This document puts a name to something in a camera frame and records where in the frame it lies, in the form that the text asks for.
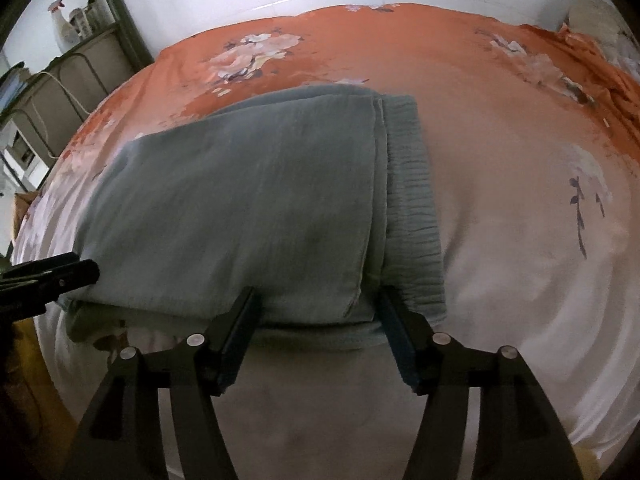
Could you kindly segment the orange floral bed sheet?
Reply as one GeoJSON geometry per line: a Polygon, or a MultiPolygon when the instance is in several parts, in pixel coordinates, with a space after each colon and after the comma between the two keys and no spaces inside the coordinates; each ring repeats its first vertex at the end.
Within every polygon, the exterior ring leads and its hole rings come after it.
{"type": "MultiPolygon", "coordinates": [[[[417,4],[327,8],[200,32],[88,117],[29,206],[13,258],[73,247],[99,177],[129,142],[270,92],[359,87],[416,100],[446,318],[468,346],[524,353],[596,469],[639,420],[639,87],[589,37],[417,4]]],[[[36,319],[66,418],[106,369],[65,310],[36,319]]]]}

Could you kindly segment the white spray bottle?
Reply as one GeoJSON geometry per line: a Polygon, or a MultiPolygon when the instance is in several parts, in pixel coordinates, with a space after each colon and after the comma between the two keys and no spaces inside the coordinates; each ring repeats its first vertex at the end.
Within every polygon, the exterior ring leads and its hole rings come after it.
{"type": "Polygon", "coordinates": [[[61,52],[66,53],[80,44],[80,36],[74,26],[64,18],[63,8],[63,0],[54,0],[48,7],[48,11],[51,15],[55,42],[61,52]]]}

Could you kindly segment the grey-green pants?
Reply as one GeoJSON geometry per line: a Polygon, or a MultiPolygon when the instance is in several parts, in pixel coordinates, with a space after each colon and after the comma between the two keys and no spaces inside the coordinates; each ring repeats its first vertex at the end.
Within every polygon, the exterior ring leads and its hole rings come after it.
{"type": "Polygon", "coordinates": [[[362,348],[383,285],[446,318],[416,100],[329,84],[270,92],[127,143],[82,214],[100,270],[62,299],[76,342],[119,327],[186,336],[262,294],[265,338],[362,348]]]}

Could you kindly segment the beige crumpled quilt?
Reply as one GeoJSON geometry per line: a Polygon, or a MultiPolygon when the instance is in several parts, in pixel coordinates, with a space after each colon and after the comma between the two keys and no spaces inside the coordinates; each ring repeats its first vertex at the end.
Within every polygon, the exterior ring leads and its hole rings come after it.
{"type": "Polygon", "coordinates": [[[575,0],[566,24],[572,32],[590,36],[608,62],[639,81],[639,40],[615,6],[604,0],[575,0]]]}

